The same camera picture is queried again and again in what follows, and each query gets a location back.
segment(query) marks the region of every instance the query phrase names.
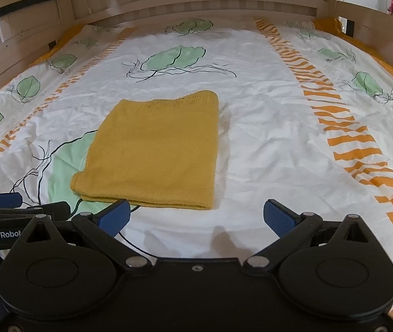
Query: bedsheet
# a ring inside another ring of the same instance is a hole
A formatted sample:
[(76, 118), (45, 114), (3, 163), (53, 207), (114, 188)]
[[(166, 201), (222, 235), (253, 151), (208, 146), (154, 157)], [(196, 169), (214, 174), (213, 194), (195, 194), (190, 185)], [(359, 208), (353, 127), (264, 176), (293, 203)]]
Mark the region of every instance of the bedsheet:
[(163, 257), (244, 260), (277, 239), (262, 218), (275, 198), (325, 220), (361, 215), (393, 261), (393, 77), (312, 23), (84, 27), (0, 90), (0, 193), (97, 213), (106, 204), (69, 183), (105, 116), (123, 98), (198, 90), (219, 97), (215, 207), (140, 207), (129, 241)]

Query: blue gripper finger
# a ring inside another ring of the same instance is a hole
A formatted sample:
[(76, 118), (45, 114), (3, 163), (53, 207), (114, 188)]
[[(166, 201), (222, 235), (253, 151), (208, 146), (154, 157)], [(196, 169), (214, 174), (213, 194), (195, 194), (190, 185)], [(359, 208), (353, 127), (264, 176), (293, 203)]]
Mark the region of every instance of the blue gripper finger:
[(269, 199), (264, 204), (264, 222), (279, 237), (284, 236), (295, 228), (300, 219), (301, 217), (298, 214), (274, 199)]
[(0, 208), (18, 208), (23, 204), (23, 197), (18, 192), (0, 193)]
[(104, 232), (115, 237), (130, 221), (130, 203), (121, 199), (97, 213), (92, 220)]

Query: colorful fabric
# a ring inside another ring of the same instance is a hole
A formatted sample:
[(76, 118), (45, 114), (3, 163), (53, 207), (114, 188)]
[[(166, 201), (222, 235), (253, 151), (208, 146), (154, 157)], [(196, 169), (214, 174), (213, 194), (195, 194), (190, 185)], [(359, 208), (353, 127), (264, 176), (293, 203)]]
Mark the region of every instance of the colorful fabric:
[(122, 100), (98, 128), (86, 167), (70, 186), (85, 201), (211, 209), (217, 146), (218, 97), (211, 91)]

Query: yellow knitted cloth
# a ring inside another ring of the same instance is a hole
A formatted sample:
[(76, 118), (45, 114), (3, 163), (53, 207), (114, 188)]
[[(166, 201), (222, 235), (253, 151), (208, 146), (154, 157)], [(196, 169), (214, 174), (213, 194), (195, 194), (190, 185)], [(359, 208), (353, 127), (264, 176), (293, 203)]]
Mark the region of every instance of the yellow knitted cloth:
[(89, 148), (70, 187), (85, 201), (211, 209), (218, 151), (218, 97), (122, 100)]

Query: wooden bed rail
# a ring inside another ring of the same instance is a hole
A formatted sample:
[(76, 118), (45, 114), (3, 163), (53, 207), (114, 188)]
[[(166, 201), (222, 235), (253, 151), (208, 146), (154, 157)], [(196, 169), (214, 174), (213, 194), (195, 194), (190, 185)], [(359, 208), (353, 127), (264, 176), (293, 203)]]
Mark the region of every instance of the wooden bed rail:
[[(215, 0), (139, 0), (130, 2), (119, 7), (105, 9), (104, 11), (91, 14), (89, 16), (78, 19), (76, 23), (89, 24), (108, 17), (117, 16), (127, 12), (138, 11), (150, 7), (165, 6), (184, 2), (199, 2), (199, 1), (215, 1)], [(322, 18), (328, 16), (329, 5), (324, 0), (244, 0), (244, 1), (264, 1), (264, 2), (279, 2), (292, 5), (313, 7), (317, 10), (316, 17)]]
[(353, 37), (375, 48), (393, 66), (393, 16), (337, 1), (335, 14), (355, 23)]
[(49, 51), (73, 25), (71, 0), (0, 0), (0, 88)]

